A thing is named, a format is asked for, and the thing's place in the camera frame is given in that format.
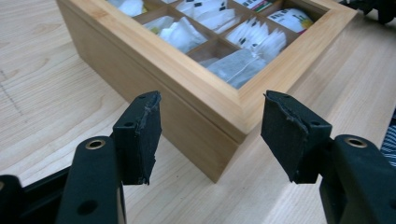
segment wooden tray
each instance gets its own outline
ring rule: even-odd
[[[252,16],[265,21],[285,7],[300,8],[315,21],[302,35],[279,27],[289,34],[289,45],[236,90],[195,61],[237,50],[225,34],[189,18],[208,41],[186,55],[141,25],[161,15],[179,18],[178,2],[148,0],[147,14],[132,19],[105,0],[57,1],[80,57],[127,101],[160,91],[163,135],[215,182],[235,151],[248,147],[248,136],[259,134],[253,130],[261,124],[262,94],[288,91],[356,13],[331,0],[276,1],[259,13],[229,1],[241,22]]]

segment dark striped cloth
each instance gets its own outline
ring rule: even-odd
[[[387,135],[385,135],[384,142],[382,143],[381,152],[389,163],[393,167],[396,167],[396,111],[393,114]]]

